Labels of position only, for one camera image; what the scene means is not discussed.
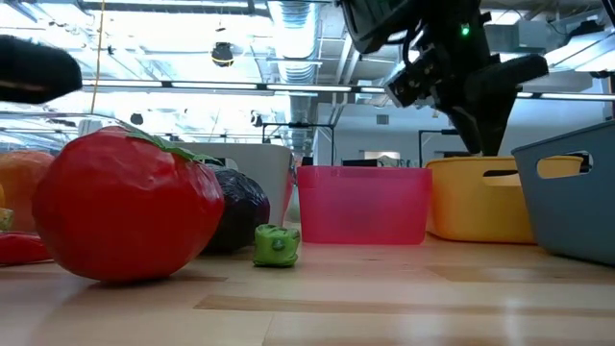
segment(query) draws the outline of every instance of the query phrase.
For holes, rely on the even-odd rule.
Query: green toy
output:
[[[299,231],[274,225],[260,225],[255,234],[254,265],[290,267],[297,261]]]

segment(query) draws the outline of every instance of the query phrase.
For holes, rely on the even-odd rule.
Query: green light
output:
[[[467,37],[470,35],[470,26],[467,24],[464,24],[461,26],[461,35],[463,37]]]

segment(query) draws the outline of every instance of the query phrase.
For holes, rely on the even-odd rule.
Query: red pepper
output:
[[[224,197],[201,158],[136,129],[69,142],[33,200],[37,230],[66,270],[104,282],[169,276],[215,233]]]
[[[0,265],[18,265],[50,259],[51,256],[38,235],[0,234]]]

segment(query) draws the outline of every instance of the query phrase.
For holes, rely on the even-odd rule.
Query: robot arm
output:
[[[497,156],[521,83],[549,73],[529,55],[500,62],[489,51],[480,0],[341,0],[346,25],[361,54],[402,44],[406,68],[385,89],[397,107],[432,97],[472,154]],[[403,39],[391,35],[406,31]],[[420,57],[411,62],[414,46]]]

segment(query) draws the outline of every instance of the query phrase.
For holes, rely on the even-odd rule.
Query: ductwork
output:
[[[300,1],[270,1],[269,12],[274,22],[276,54],[279,58],[313,60],[316,56],[319,6]],[[313,84],[316,65],[310,62],[280,62],[280,78],[286,84]],[[289,96],[291,122],[316,123],[315,101],[308,96]],[[291,149],[309,155],[314,131],[292,131]]]

